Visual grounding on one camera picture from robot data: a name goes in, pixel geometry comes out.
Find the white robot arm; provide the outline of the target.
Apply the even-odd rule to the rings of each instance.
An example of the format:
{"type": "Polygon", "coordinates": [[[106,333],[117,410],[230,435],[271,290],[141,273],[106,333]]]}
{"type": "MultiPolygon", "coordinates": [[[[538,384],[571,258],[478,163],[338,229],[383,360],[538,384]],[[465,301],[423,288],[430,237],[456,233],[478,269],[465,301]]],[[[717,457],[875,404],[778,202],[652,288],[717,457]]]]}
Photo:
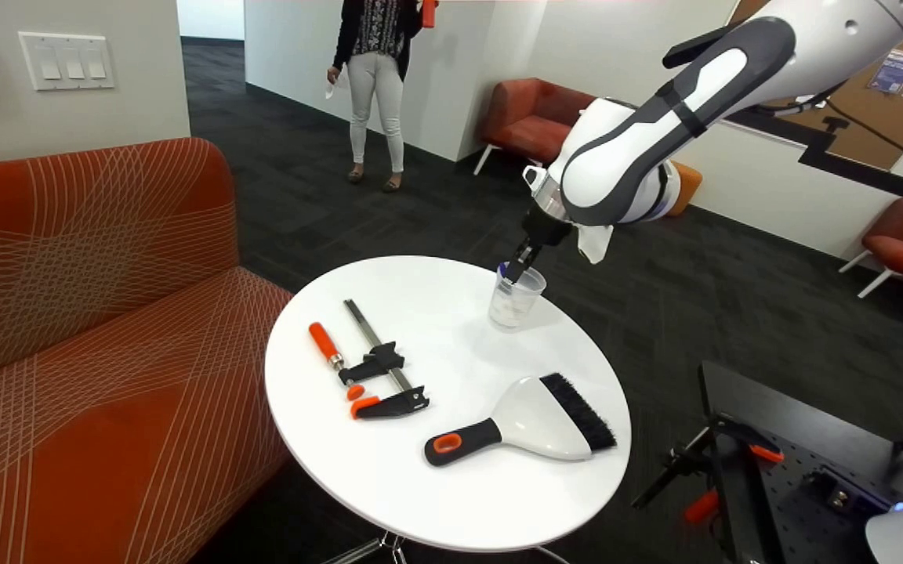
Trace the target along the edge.
{"type": "Polygon", "coordinates": [[[661,219],[679,186],[671,154],[713,118],[787,98],[819,98],[903,41],[903,0],[768,0],[737,25],[675,46],[679,72],[634,111],[595,98],[547,166],[525,166],[531,215],[509,280],[566,233],[590,262],[612,233],[661,219]]]}

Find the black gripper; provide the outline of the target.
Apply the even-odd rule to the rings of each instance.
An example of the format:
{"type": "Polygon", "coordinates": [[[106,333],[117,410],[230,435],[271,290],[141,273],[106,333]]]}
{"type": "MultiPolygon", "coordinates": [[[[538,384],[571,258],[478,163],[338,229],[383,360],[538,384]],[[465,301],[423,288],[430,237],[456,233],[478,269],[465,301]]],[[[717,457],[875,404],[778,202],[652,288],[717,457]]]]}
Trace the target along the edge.
{"type": "Polygon", "coordinates": [[[520,274],[525,266],[535,262],[544,243],[557,243],[571,236],[571,226],[562,219],[544,215],[542,211],[531,211],[522,215],[522,240],[511,258],[511,273],[520,274]]]}

